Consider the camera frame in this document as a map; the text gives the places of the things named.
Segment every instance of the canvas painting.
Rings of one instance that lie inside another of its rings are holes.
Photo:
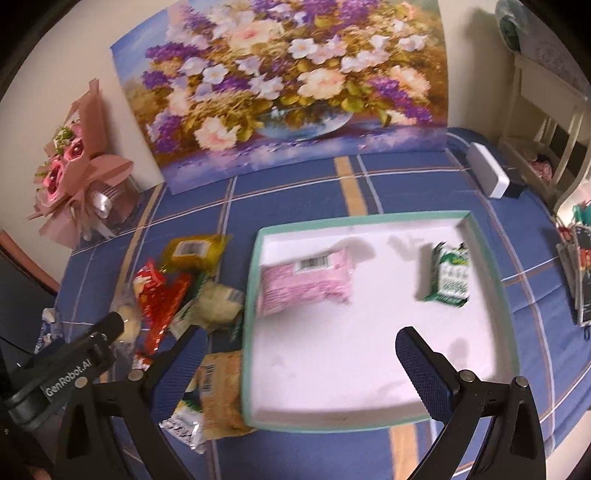
[[[111,49],[173,193],[318,158],[445,146],[437,0],[180,0]]]

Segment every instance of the cream wall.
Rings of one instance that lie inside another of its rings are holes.
[[[58,281],[69,250],[38,236],[43,220],[25,221],[32,211],[31,180],[44,160],[43,145],[64,120],[69,103],[97,77],[113,150],[135,162],[140,186],[162,181],[119,87],[109,47],[170,2],[82,0],[43,37],[0,102],[0,228]],[[511,55],[492,15],[496,0],[439,3],[449,61],[449,125],[469,127],[494,140],[512,76]],[[526,115],[533,118],[531,112]]]

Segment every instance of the red snack package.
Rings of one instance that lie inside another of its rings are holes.
[[[144,317],[153,324],[167,292],[166,279],[156,270],[151,258],[136,273],[132,286]]]
[[[173,321],[174,314],[177,313],[178,307],[181,305],[181,301],[192,282],[193,277],[190,274],[181,273],[170,288],[167,289],[162,308],[159,309],[144,342],[144,353],[146,355],[153,355],[158,350],[160,340],[170,322]]]

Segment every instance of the pink snack package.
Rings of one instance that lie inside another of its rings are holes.
[[[352,274],[353,261],[346,248],[267,268],[261,275],[258,316],[326,299],[348,303],[352,292]]]

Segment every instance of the white flower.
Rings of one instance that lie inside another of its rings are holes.
[[[314,43],[312,38],[296,38],[291,41],[291,46],[287,49],[295,59],[303,59],[306,55],[310,55],[316,50],[318,50],[318,45]]]
[[[146,125],[146,131],[152,142],[158,140],[158,137],[160,136],[160,127],[164,125],[168,116],[170,116],[170,111],[165,109],[156,115],[156,118],[154,118],[154,122],[152,122],[151,125]]]
[[[203,71],[203,81],[205,83],[219,85],[227,73],[228,69],[219,63],[218,65],[215,65],[215,67],[209,67]]]
[[[279,93],[283,90],[283,81],[281,77],[274,77],[271,80],[265,81],[265,76],[254,77],[248,82],[251,86],[251,92],[255,93],[259,98],[267,100],[275,100],[279,97]]]
[[[185,116],[189,112],[189,92],[184,88],[175,88],[168,96],[168,110],[171,115]]]
[[[183,72],[185,75],[199,75],[206,67],[207,60],[203,60],[199,57],[192,57],[183,63],[183,66],[179,68],[179,71]]]
[[[396,65],[390,69],[390,78],[397,80],[400,86],[408,91],[411,97],[425,97],[431,88],[431,83],[422,73],[412,67]]]
[[[326,42],[325,49],[330,53],[330,58],[342,57],[347,53],[347,42],[335,35]]]
[[[256,55],[242,60],[235,60],[235,62],[238,65],[238,70],[247,75],[260,75],[259,68],[261,67],[262,60]]]
[[[308,14],[306,12],[298,12],[294,15],[294,20],[295,20],[295,23],[297,23],[298,27],[301,27],[302,25],[306,24],[304,19],[306,18],[307,15]]]
[[[406,22],[403,22],[402,20],[394,20],[392,26],[390,27],[390,30],[392,30],[395,34],[401,35],[405,35],[411,32],[408,24]]]
[[[280,14],[281,16],[289,16],[291,12],[291,5],[289,4],[279,4],[273,8],[267,9],[268,12],[275,12],[276,14]]]
[[[338,70],[321,68],[304,72],[297,79],[305,82],[297,91],[302,97],[328,100],[341,92],[345,75]]]
[[[389,39],[389,37],[384,37],[383,35],[374,35],[369,39],[369,43],[371,43],[373,48],[382,50],[384,48],[385,43]]]
[[[411,35],[398,40],[398,48],[405,51],[422,50],[425,48],[425,39],[428,35]]]
[[[191,38],[191,40],[183,42],[185,45],[191,45],[192,47],[197,47],[199,50],[205,50],[209,47],[209,42],[205,35],[196,35],[195,37]]]
[[[193,102],[204,102],[205,100],[209,100],[213,96],[213,88],[210,83],[202,83],[201,85],[197,85],[195,89],[195,95],[193,95],[189,100]]]
[[[199,147],[221,151],[236,145],[236,133],[238,127],[228,130],[219,117],[208,117],[201,128],[194,131],[195,140]]]
[[[343,57],[340,61],[340,71],[343,73],[361,72],[367,65],[358,57]]]
[[[326,62],[326,60],[331,59],[332,55],[328,48],[319,47],[314,53],[306,55],[306,58],[311,60],[314,65],[321,65]]]
[[[397,125],[415,125],[417,123],[416,118],[408,118],[403,113],[397,112],[396,110],[386,110],[386,113],[390,116],[390,121]]]

